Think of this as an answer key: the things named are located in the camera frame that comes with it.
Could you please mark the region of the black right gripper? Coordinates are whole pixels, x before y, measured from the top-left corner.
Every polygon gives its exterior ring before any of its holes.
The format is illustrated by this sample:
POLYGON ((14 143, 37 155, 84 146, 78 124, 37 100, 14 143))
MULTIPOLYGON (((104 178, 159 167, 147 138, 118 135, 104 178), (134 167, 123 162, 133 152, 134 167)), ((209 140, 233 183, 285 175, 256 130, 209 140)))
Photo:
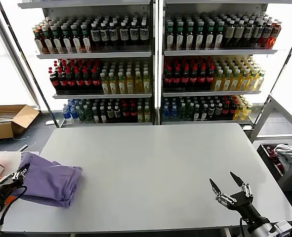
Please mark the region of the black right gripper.
POLYGON ((235 183, 241 188, 241 191, 231 196, 227 196, 220 190, 216 183, 209 178, 212 191, 215 193, 215 200, 222 205, 230 205, 230 210, 237 211, 246 222, 249 229, 257 229, 263 224, 270 223, 270 221, 266 217, 261 216, 253 206, 253 193, 250 184, 245 183, 239 176, 231 171, 230 175, 235 183))

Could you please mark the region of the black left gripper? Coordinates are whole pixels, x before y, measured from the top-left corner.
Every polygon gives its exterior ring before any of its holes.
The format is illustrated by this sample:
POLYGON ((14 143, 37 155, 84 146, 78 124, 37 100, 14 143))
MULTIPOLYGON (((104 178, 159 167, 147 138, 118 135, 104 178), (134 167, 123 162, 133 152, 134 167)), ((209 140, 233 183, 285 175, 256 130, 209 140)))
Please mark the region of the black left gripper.
POLYGON ((24 164, 14 174, 8 174, 0 178, 0 201, 5 201, 11 193, 23 186, 24 174, 30 167, 29 163, 24 164))

